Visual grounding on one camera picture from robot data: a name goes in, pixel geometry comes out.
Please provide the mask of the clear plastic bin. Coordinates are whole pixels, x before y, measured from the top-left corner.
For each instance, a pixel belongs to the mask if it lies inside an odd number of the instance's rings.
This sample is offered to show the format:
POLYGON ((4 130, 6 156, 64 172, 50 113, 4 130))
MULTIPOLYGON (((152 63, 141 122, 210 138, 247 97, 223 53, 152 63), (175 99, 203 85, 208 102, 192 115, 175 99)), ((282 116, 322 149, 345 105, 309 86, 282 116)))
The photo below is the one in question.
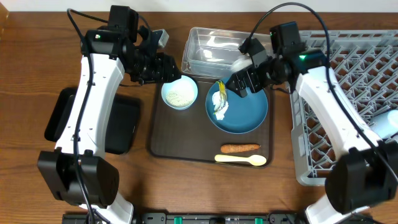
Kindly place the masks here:
POLYGON ((238 47, 248 32, 194 27, 190 30, 182 58, 183 73, 224 78, 232 64, 242 56, 238 47))

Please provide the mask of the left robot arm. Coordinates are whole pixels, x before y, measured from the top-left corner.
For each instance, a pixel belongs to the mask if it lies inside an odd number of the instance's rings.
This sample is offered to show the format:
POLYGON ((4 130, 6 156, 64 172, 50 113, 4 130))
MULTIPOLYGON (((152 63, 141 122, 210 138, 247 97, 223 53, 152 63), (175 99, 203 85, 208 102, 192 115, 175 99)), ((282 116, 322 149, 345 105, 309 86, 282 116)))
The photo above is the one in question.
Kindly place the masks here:
POLYGON ((140 84, 170 83, 181 73, 162 53, 163 30, 89 30, 81 40, 81 75, 66 125, 37 166, 55 199, 87 209, 87 223, 131 223, 134 207, 119 193, 119 172, 108 163, 106 130, 125 74, 140 84))

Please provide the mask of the dark blue plate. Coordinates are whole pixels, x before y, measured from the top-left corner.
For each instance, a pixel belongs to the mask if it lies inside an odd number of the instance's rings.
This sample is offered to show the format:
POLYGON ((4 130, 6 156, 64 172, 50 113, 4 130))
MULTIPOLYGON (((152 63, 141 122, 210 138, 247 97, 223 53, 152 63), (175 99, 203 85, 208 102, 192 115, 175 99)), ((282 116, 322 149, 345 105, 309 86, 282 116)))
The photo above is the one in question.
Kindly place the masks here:
POLYGON ((205 100, 206 113, 217 128, 231 134, 244 134, 258 128, 265 120, 269 103, 264 90, 252 93, 249 88, 246 88, 248 95, 244 98, 233 91, 226 90, 229 106, 222 120, 217 120, 214 114, 215 105, 212 96, 217 91, 219 91, 218 84, 212 84, 205 100))

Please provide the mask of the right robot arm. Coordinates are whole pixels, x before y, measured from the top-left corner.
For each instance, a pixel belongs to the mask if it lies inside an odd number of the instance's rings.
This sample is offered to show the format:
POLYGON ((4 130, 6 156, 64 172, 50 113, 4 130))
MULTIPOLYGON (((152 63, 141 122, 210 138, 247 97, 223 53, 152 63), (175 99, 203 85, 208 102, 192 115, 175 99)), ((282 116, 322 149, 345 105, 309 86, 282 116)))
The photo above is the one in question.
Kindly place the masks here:
POLYGON ((288 82, 311 107, 326 132, 337 163, 325 195, 305 210, 309 223, 339 223, 397 192, 397 143, 385 143, 360 117, 320 50, 271 57, 265 51, 240 56, 228 88, 240 97, 288 82))

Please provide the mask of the light blue cup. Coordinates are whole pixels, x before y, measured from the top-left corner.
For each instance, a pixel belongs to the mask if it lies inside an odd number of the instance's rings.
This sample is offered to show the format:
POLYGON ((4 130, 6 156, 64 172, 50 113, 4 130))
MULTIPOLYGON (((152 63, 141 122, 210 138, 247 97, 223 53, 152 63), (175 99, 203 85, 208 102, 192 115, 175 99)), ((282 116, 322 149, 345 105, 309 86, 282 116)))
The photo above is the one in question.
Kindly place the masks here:
POLYGON ((397 110, 390 110, 371 119, 371 129, 382 139, 397 133, 397 110))

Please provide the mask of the yellow snack wrapper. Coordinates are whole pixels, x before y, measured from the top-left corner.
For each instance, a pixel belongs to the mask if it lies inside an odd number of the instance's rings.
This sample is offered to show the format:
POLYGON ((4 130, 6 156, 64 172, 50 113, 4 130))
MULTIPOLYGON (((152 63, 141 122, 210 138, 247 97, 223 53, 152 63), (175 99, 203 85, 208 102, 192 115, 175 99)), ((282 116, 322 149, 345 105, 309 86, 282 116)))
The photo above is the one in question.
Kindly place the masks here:
POLYGON ((214 93, 212 96, 212 103, 215 106, 214 114, 220 113, 223 109, 226 109, 228 106, 228 96, 224 82, 218 80, 216 84, 218 85, 219 90, 216 93, 214 93))

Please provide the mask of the white tissue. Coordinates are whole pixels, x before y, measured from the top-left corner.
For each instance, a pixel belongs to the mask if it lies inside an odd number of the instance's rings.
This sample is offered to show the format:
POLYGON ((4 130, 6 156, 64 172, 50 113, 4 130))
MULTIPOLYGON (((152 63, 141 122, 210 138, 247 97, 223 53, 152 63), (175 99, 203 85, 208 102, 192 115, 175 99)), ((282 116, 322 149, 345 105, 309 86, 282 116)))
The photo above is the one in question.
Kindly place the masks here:
POLYGON ((235 73, 251 65, 251 58, 247 55, 241 55, 235 62, 232 63, 230 70, 232 73, 235 73))
POLYGON ((229 107, 226 93, 217 91, 212 95, 211 100, 214 106, 213 114, 215 115, 217 120, 223 120, 224 114, 226 113, 229 107))

